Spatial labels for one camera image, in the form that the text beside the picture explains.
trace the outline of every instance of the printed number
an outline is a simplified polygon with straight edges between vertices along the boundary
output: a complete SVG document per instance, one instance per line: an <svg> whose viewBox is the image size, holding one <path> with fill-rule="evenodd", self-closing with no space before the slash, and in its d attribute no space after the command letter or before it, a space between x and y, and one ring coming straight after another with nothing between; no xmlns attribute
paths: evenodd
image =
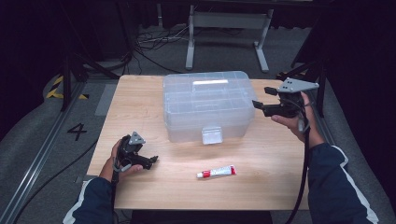
<svg viewBox="0 0 396 224"><path fill-rule="evenodd" d="M79 135L82 133L86 133L87 131L82 130L82 128L84 128L84 124L80 123L76 126L74 126L73 128L69 129L69 131L67 131L68 133L76 133L76 141L78 141L79 139Z"/></svg>

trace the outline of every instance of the plastic storage container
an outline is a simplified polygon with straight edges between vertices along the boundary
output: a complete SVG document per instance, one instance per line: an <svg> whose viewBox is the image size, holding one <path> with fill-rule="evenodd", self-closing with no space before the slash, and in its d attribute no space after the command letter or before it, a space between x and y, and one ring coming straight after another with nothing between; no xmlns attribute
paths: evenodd
<svg viewBox="0 0 396 224"><path fill-rule="evenodd" d="M240 71L168 75L163 79L163 116L171 142L221 143L244 136L257 100Z"/></svg>

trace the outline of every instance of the person's arm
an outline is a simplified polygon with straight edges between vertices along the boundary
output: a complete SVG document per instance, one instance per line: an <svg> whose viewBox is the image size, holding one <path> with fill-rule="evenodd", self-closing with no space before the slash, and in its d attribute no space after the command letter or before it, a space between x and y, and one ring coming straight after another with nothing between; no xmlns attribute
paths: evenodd
<svg viewBox="0 0 396 224"><path fill-rule="evenodd" d="M107 159L99 177L89 180L81 189L78 200L64 217L64 224L79 223L112 223L113 208L111 205L111 177L113 176L113 160L117 155L120 141L114 145L110 158ZM120 173L120 181L139 170L143 166L134 165L126 172Z"/></svg>
<svg viewBox="0 0 396 224"><path fill-rule="evenodd" d="M378 218L370 204L347 173L347 157L338 147L325 143L318 132L308 97L302 93L305 113L310 122L308 204L313 223L377 223ZM298 119L272 116L271 119L288 127L301 141Z"/></svg>

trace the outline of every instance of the sleeve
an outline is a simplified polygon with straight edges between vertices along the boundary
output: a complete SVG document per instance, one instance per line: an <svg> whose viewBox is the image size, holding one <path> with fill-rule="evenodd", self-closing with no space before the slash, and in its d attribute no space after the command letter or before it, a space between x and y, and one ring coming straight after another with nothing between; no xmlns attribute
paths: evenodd
<svg viewBox="0 0 396 224"><path fill-rule="evenodd" d="M111 190L111 184L102 177L89 180L64 217L64 224L112 223Z"/></svg>
<svg viewBox="0 0 396 224"><path fill-rule="evenodd" d="M377 223L370 204L347 173L339 147L323 143L309 154L308 204L313 223Z"/></svg>

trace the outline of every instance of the wooden table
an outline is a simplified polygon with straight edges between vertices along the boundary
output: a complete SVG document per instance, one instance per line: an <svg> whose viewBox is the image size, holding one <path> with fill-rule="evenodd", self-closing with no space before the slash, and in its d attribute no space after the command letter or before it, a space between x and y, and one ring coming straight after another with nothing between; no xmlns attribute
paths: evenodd
<svg viewBox="0 0 396 224"><path fill-rule="evenodd" d="M281 81L252 79L259 101L278 104L263 88ZM120 78L87 175L99 175L114 144L137 131L144 157L159 156L150 170L118 184L118 209L291 210L303 170L304 144L256 110L243 138L217 145L171 143L163 121L163 77ZM203 170L233 164L237 175L198 179ZM300 209L308 209L305 194Z"/></svg>

